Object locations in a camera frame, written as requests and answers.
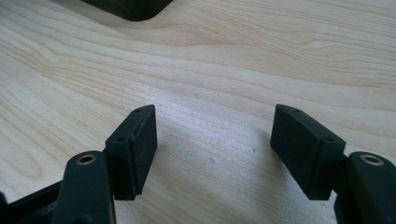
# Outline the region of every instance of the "black plastic bracket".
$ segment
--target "black plastic bracket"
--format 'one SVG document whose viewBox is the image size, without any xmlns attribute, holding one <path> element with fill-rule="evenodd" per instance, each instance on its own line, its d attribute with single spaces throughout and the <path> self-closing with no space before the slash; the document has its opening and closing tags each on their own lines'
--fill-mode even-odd
<svg viewBox="0 0 396 224">
<path fill-rule="evenodd" d="M 373 153 L 345 156 L 346 142 L 303 111 L 277 105 L 271 147 L 310 200 L 329 200 L 338 223 L 396 223 L 396 168 Z"/>
<path fill-rule="evenodd" d="M 116 223 L 116 200 L 141 194 L 157 148 L 154 105 L 134 110 L 106 141 L 103 152 L 69 160 L 64 180 L 7 203 L 0 193 L 0 223 Z"/>
</svg>

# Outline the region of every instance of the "light wood surface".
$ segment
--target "light wood surface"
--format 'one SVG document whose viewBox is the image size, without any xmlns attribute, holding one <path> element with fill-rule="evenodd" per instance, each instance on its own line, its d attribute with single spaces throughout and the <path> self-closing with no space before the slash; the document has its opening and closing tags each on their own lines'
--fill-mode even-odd
<svg viewBox="0 0 396 224">
<path fill-rule="evenodd" d="M 335 223 L 269 146 L 276 104 L 396 162 L 396 2 L 175 0 L 130 22 L 0 1 L 0 190 L 13 202 L 154 104 L 159 147 L 119 223 Z"/>
</svg>

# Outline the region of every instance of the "wood grain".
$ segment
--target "wood grain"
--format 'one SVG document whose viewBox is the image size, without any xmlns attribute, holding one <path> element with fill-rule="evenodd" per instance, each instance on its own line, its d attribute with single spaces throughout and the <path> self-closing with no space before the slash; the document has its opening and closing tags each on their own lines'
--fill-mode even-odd
<svg viewBox="0 0 396 224">
<path fill-rule="evenodd" d="M 119 223 L 335 223 L 269 147 L 276 104 L 396 162 L 396 2 L 175 0 L 130 22 L 77 0 L 0 1 L 0 190 L 10 202 L 157 108 Z"/>
</svg>

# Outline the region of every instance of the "small hole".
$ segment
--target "small hole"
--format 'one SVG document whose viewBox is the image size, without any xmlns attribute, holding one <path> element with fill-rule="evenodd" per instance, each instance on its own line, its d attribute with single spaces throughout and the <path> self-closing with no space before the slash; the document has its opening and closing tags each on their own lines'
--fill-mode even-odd
<svg viewBox="0 0 396 224">
<path fill-rule="evenodd" d="M 82 156 L 77 160 L 77 164 L 79 165 L 86 165 L 96 160 L 94 155 L 86 155 Z"/>
<path fill-rule="evenodd" d="M 361 159 L 369 164 L 376 166 L 381 166 L 384 164 L 384 162 L 381 159 L 371 155 L 361 155 Z"/>
<path fill-rule="evenodd" d="M 334 139 L 332 139 L 330 137 L 326 137 L 326 138 L 324 138 L 324 140 L 326 140 L 326 142 L 333 142 L 334 141 Z"/>
<path fill-rule="evenodd" d="M 117 138 L 117 142 L 124 142 L 125 141 L 125 138 L 124 137 L 118 137 Z"/>
</svg>

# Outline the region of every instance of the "black object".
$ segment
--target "black object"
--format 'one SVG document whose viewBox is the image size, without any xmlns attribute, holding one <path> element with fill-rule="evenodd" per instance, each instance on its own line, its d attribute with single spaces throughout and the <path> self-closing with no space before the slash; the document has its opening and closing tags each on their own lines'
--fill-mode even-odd
<svg viewBox="0 0 396 224">
<path fill-rule="evenodd" d="M 141 194 L 157 148 L 154 105 L 134 110 L 106 141 L 103 152 L 69 160 L 64 180 L 7 204 L 0 193 L 0 223 L 116 223 L 116 200 Z"/>
<path fill-rule="evenodd" d="M 343 139 L 303 111 L 276 105 L 271 147 L 310 200 L 337 193 L 338 223 L 396 223 L 396 168 L 367 152 L 345 156 Z"/>
<path fill-rule="evenodd" d="M 172 0 L 81 0 L 127 21 L 144 21 L 157 15 Z"/>
</svg>

